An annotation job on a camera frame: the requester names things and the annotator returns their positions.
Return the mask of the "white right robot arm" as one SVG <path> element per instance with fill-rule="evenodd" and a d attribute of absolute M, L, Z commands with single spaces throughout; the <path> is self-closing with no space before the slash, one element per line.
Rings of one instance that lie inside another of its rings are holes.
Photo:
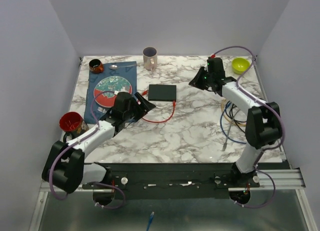
<path fill-rule="evenodd" d="M 235 104 L 246 114 L 246 146 L 235 162 L 236 171 L 230 174 L 230 182 L 241 187 L 248 181 L 263 153 L 277 149 L 276 141 L 284 140 L 285 128 L 280 117 L 280 108 L 275 102 L 264 100 L 247 92 L 239 80 L 227 77 L 223 61 L 219 57 L 209 57 L 207 67 L 200 67 L 189 85 L 200 90 L 214 92 Z"/>

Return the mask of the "black network switch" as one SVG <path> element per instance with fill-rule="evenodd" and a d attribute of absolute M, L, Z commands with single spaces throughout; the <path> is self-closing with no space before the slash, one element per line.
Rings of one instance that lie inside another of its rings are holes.
<path fill-rule="evenodd" d="M 159 102 L 173 102 L 177 100 L 177 86 L 167 84 L 150 84 L 148 100 Z"/>

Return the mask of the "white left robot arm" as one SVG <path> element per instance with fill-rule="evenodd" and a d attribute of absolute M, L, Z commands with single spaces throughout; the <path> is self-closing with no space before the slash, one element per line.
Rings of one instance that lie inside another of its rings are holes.
<path fill-rule="evenodd" d="M 123 130 L 127 121 L 139 121 L 155 107 L 138 92 L 134 95 L 119 92 L 113 106 L 95 120 L 91 129 L 68 142 L 56 141 L 41 175 L 49 183 L 50 191 L 57 187 L 71 194 L 79 185 L 87 183 L 107 188 L 112 179 L 110 169 L 98 163 L 86 164 L 85 159 L 99 145 Z"/>

